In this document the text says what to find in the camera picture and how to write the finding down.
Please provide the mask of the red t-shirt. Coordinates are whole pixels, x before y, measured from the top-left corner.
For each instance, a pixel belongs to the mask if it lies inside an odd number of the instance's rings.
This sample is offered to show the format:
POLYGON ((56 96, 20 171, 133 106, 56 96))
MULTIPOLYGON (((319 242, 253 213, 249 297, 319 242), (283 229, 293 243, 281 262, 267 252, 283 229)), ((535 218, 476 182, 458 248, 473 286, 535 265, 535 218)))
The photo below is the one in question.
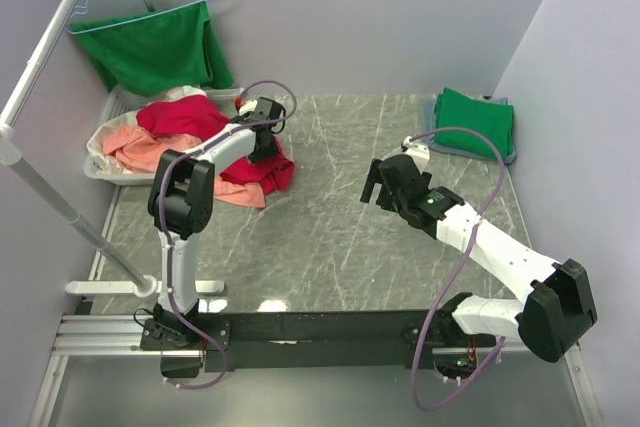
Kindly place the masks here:
MULTIPOLYGON (((175 101, 155 102, 136 115, 138 125, 155 136, 188 134, 206 141, 218 134, 230 119, 203 94, 175 101)), ((286 190, 293 180, 295 164, 282 153, 267 160, 250 163, 246 158, 233 163, 219 177, 237 185, 258 183, 265 195, 286 190)))

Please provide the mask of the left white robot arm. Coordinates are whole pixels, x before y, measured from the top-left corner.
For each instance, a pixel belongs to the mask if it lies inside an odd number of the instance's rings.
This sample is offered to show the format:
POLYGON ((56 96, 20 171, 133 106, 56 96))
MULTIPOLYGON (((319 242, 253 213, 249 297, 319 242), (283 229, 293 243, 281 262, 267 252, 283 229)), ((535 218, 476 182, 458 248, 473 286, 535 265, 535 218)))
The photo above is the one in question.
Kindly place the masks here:
POLYGON ((176 314, 166 322, 164 336, 176 348, 193 346, 200 335, 198 321, 188 315, 199 301, 196 254, 213 211, 214 180, 241 159, 259 166, 275 159, 280 149, 273 128, 285 119, 284 106, 260 97, 207 141, 184 152, 167 150, 160 158, 148 212, 162 249, 158 304, 176 314))

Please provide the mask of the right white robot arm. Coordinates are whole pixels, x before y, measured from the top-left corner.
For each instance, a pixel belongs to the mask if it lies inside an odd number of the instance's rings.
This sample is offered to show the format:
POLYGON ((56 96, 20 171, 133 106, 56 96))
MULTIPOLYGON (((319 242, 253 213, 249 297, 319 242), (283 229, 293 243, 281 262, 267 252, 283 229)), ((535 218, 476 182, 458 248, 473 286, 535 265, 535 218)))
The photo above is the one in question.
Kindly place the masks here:
POLYGON ((460 346, 474 334, 518 338, 538 358, 555 363, 597 321, 586 269, 577 261, 539 254, 482 219, 462 197, 432 188, 431 176, 406 153, 372 161, 362 202, 376 185, 376 203, 407 224, 460 252, 497 278, 513 299, 469 295, 439 321, 444 342, 460 346))

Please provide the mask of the folded grey-blue t-shirt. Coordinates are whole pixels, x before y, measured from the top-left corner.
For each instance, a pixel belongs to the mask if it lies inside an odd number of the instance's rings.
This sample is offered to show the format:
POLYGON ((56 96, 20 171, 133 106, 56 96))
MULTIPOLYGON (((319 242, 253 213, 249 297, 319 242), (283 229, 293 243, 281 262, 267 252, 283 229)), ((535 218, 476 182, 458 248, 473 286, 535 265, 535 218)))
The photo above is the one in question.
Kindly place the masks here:
MULTIPOLYGON (((508 103, 508 99, 506 97, 502 98, 482 98, 482 102, 488 104, 495 105, 506 105, 508 103)), ((420 110, 421 110, 421 131, 428 131, 435 128, 436 125, 436 103, 437 100, 435 97, 433 98, 425 98, 421 100, 420 110)), ((467 152, 465 150, 460 150, 456 148, 451 148, 448 146, 443 146, 438 144, 433 137, 425 137, 421 140, 423 144, 425 144, 430 150, 441 153, 441 154, 450 154, 456 155, 465 158, 477 159, 477 160, 488 160, 495 162, 496 159, 494 156, 490 155, 489 157, 478 155, 472 152, 467 152)), ((509 165, 516 160, 517 152, 515 146, 511 146, 511 153, 506 157, 505 164, 509 165)))

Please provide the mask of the folded green t-shirt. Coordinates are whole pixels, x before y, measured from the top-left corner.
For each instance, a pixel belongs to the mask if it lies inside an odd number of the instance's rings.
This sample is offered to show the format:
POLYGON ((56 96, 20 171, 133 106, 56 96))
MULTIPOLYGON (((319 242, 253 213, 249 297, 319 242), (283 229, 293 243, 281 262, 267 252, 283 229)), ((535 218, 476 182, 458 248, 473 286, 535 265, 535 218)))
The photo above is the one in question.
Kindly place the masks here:
MULTIPOLYGON (((445 88, 436 101, 435 128, 461 127, 487 138, 506 162, 515 153, 513 142, 514 107, 469 98, 445 88)), ((493 151, 481 139, 465 132, 439 132, 434 136, 437 144, 471 154, 496 159, 493 151)))

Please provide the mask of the peach t-shirt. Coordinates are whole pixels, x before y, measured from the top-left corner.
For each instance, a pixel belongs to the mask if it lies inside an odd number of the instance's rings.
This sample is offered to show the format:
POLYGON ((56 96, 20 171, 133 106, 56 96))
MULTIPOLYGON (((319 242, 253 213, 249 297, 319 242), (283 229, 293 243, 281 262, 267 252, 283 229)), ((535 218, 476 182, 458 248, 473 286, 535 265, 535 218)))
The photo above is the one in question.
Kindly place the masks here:
MULTIPOLYGON (((120 170, 131 173, 155 173, 161 155, 168 149, 184 151, 201 143, 189 134, 153 136, 140 126, 122 125, 108 136, 102 146, 107 158, 113 158, 120 170)), ((264 208, 265 194, 259 183, 234 184, 217 176, 214 181, 216 200, 234 205, 264 208)))

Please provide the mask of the hanging green t-shirt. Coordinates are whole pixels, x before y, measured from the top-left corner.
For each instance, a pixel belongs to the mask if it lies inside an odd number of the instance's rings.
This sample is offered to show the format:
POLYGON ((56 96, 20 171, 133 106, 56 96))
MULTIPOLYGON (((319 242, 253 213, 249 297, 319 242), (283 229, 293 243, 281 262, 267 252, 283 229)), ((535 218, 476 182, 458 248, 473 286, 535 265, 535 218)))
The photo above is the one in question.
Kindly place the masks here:
POLYGON ((69 25, 107 90, 152 97, 183 85, 227 89, 234 78, 207 5, 69 25))

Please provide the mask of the white laundry basket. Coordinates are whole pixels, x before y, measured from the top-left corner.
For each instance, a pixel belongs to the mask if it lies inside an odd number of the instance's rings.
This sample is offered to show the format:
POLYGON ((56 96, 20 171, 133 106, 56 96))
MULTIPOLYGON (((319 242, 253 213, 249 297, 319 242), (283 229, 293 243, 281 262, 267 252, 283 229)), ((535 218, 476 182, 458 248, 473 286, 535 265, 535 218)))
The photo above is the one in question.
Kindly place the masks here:
POLYGON ((153 182, 153 173, 133 173, 112 156, 103 153, 104 140, 122 125, 136 125, 137 112, 147 101, 115 87, 109 94, 98 121, 96 131, 86 144, 87 156, 84 174, 94 180, 103 180, 116 186, 147 186, 153 182))

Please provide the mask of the white cloth in basket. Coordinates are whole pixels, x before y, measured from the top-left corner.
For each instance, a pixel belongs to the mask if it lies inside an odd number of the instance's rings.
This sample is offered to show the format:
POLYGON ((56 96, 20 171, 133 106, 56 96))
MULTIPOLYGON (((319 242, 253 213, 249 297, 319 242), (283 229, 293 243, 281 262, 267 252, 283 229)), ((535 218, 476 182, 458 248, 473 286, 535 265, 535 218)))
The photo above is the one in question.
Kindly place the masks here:
POLYGON ((89 158, 107 175, 152 174, 167 149, 195 147, 202 139, 187 134, 152 134, 141 127, 137 110, 103 123, 86 144, 89 158))

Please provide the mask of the black base beam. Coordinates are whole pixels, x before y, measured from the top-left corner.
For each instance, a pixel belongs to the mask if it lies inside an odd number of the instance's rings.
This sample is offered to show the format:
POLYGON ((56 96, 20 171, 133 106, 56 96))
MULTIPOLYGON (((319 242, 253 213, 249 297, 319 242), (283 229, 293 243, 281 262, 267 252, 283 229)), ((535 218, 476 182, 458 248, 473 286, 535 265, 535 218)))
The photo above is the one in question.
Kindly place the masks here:
POLYGON ((402 366, 412 364, 424 310, 199 313, 207 339, 171 322, 146 319, 140 348, 162 355, 170 378, 260 368, 402 366))

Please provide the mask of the aluminium rail frame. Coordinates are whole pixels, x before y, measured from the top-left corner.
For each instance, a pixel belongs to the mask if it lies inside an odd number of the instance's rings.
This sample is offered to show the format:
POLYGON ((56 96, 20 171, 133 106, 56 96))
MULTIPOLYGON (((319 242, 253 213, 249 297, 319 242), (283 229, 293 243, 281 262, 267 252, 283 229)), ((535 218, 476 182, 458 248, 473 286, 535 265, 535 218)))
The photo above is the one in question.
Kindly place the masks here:
POLYGON ((410 367, 222 370, 170 378, 144 352, 146 319, 64 317, 34 408, 34 426, 601 426, 604 417, 579 348, 556 363, 518 342, 463 392, 455 361, 485 359, 487 337, 443 329, 410 367))

